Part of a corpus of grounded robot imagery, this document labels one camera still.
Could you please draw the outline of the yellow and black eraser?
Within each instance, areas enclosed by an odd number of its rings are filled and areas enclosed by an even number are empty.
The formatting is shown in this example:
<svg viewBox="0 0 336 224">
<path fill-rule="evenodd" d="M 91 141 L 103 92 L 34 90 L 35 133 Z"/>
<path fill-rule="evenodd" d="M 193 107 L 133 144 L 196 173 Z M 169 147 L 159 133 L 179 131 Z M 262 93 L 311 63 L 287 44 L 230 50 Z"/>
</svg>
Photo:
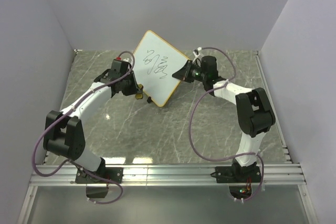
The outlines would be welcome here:
<svg viewBox="0 0 336 224">
<path fill-rule="evenodd" d="M 142 84 L 138 84 L 138 89 L 134 97 L 137 100 L 143 99 L 143 85 Z"/>
</svg>

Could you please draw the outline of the yellow framed whiteboard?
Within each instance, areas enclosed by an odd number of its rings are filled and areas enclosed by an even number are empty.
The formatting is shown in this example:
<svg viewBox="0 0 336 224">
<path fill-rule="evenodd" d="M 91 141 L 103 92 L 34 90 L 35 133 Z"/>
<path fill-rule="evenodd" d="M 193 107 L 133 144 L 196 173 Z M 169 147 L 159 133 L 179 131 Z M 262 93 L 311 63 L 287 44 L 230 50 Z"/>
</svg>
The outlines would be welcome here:
<svg viewBox="0 0 336 224">
<path fill-rule="evenodd" d="M 189 58 L 151 30 L 145 32 L 134 53 L 136 80 L 158 107 L 163 107 L 180 84 L 172 74 Z"/>
</svg>

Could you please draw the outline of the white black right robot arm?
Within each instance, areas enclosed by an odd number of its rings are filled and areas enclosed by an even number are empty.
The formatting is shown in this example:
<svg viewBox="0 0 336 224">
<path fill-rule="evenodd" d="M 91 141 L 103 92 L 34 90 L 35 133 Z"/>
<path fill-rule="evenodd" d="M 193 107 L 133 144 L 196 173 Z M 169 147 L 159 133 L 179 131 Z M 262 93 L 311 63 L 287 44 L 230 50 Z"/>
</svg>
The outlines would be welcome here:
<svg viewBox="0 0 336 224">
<path fill-rule="evenodd" d="M 199 81 L 205 91 L 236 106 L 238 124 L 242 131 L 238 151 L 234 157 L 237 166 L 232 177 L 238 182 L 250 176 L 249 167 L 255 165 L 261 142 L 275 124 L 276 118 L 264 88 L 245 88 L 221 77 L 214 56 L 203 56 L 201 64 L 188 60 L 172 77 L 184 82 Z"/>
</svg>

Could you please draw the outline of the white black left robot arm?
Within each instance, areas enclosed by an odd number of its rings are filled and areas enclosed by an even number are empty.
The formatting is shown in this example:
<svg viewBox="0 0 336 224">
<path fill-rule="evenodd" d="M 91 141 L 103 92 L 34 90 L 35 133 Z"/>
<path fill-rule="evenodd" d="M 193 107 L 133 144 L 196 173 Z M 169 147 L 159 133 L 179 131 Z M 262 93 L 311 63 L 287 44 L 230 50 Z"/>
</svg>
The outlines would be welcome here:
<svg viewBox="0 0 336 224">
<path fill-rule="evenodd" d="M 94 79 L 89 89 L 75 102 L 59 112 L 48 113 L 43 148 L 88 171 L 87 176 L 94 183 L 104 181 L 106 162 L 86 145 L 83 125 L 119 92 L 139 99 L 143 95 L 142 87 L 136 82 L 133 66 L 118 57 L 112 61 L 109 69 Z"/>
</svg>

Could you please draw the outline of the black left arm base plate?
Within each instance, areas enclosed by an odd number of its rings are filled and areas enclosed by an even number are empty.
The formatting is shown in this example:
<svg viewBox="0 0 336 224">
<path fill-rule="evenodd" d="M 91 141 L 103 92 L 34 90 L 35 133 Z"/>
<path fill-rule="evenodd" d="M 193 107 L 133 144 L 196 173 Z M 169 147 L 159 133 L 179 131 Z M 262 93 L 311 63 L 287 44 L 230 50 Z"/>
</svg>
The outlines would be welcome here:
<svg viewBox="0 0 336 224">
<path fill-rule="evenodd" d="M 75 183 L 76 184 L 101 184 L 108 183 L 111 180 L 120 184 L 123 178 L 122 167 L 105 167 L 100 172 L 91 172 L 84 168 L 77 170 Z"/>
</svg>

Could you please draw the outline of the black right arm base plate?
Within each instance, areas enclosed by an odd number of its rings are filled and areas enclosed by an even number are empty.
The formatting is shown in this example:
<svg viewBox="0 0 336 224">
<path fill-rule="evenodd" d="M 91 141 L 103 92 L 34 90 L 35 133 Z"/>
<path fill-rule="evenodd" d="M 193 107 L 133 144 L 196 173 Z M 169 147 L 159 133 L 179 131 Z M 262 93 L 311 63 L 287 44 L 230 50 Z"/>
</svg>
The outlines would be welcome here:
<svg viewBox="0 0 336 224">
<path fill-rule="evenodd" d="M 232 163 L 231 166 L 216 166 L 210 176 L 215 178 L 217 183 L 261 182 L 261 171 L 256 162 L 244 167 L 238 163 Z"/>
</svg>

